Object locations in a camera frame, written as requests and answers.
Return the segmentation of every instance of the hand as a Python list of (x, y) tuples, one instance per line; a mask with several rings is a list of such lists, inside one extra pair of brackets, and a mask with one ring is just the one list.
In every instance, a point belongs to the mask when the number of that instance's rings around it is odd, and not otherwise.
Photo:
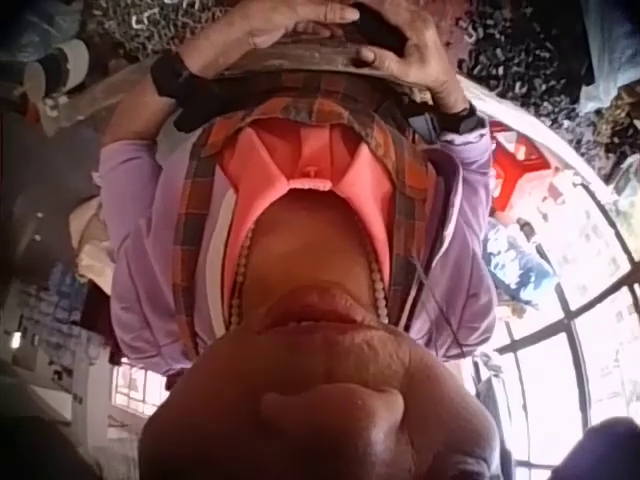
[(445, 113), (457, 113), (469, 107), (456, 71), (449, 62), (433, 17), (425, 7), (402, 0), (360, 0), (379, 11), (407, 37), (404, 56), (373, 46), (358, 51), (359, 58), (378, 70), (404, 82), (425, 87), (434, 103)]
[(351, 23), (359, 13), (339, 1), (244, 0), (229, 16), (244, 24), (253, 48), (265, 48), (292, 31), (329, 36), (332, 25)]

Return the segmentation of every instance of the necklace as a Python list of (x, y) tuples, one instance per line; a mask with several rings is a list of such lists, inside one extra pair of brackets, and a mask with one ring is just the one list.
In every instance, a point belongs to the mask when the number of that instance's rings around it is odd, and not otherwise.
[[(253, 226), (247, 232), (242, 245), (240, 246), (240, 254), (238, 256), (238, 264), (236, 267), (236, 275), (233, 282), (232, 295), (231, 295), (231, 329), (234, 329), (242, 320), (242, 287), (244, 285), (246, 272), (247, 272), (247, 259), (249, 258), (249, 250), (251, 249), (251, 239), (253, 237)], [(384, 282), (382, 281), (382, 273), (380, 272), (380, 265), (378, 265), (378, 259), (376, 253), (373, 250), (371, 242), (368, 241), (365, 244), (367, 251), (367, 258), (369, 261), (369, 269), (371, 271), (371, 284), (373, 286), (373, 296), (376, 302), (376, 311), (378, 313), (378, 320), (381, 323), (389, 323), (389, 311), (387, 309), (387, 294), (384, 288)]]

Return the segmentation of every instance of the wrist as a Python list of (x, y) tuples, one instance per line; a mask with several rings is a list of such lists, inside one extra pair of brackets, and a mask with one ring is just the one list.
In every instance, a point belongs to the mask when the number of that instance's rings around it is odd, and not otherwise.
[(455, 76), (443, 82), (439, 88), (432, 89), (431, 97), (436, 109), (444, 114), (460, 113), (471, 105), (462, 85)]
[(248, 33), (234, 19), (223, 17), (188, 39), (178, 53), (191, 73), (211, 79), (250, 49)]

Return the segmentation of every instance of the lip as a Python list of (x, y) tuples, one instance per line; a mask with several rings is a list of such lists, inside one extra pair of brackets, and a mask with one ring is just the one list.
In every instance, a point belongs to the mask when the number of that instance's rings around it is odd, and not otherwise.
[(334, 285), (296, 288), (273, 303), (263, 315), (258, 333), (346, 333), (380, 328), (378, 319), (342, 288)]

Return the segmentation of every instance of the glass window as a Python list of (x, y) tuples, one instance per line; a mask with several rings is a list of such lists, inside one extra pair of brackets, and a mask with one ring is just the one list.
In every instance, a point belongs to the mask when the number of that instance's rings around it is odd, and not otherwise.
[(165, 401), (164, 377), (123, 362), (113, 370), (111, 403), (148, 417)]
[(483, 347), (483, 349), (496, 350), (511, 342), (511, 339), (509, 338), (509, 333), (507, 332), (507, 324), (502, 320), (502, 317), (500, 316), (501, 308), (504, 308), (504, 307), (498, 307), (498, 313), (497, 313), (498, 320), (496, 322), (496, 328), (493, 331), (493, 335), (491, 336), (491, 340), (489, 340), (489, 343), (487, 344), (486, 347)]
[(509, 322), (515, 339), (537, 332), (564, 316), (555, 294), (548, 295), (540, 309), (514, 304), (498, 307), (496, 314), (500, 320)]
[(501, 358), (504, 369), (503, 378), (507, 394), (508, 415), (510, 424), (503, 425), (505, 440), (515, 458), (529, 459), (529, 432), (525, 415), (524, 399), (522, 397), (521, 378), (513, 354)]
[(555, 268), (572, 308), (578, 308), (624, 275), (630, 264), (613, 230), (587, 192), (568, 176), (554, 180), (556, 200), (523, 214)]
[(640, 260), (640, 156), (623, 166), (613, 182), (618, 199), (607, 205), (631, 253)]
[(548, 480), (551, 476), (549, 470), (541, 470), (537, 468), (516, 468), (516, 480)]
[(640, 421), (640, 323), (625, 288), (576, 320), (591, 393), (591, 421)]
[(558, 335), (522, 350), (518, 358), (529, 413), (529, 460), (557, 465), (582, 436), (578, 387), (567, 338)]

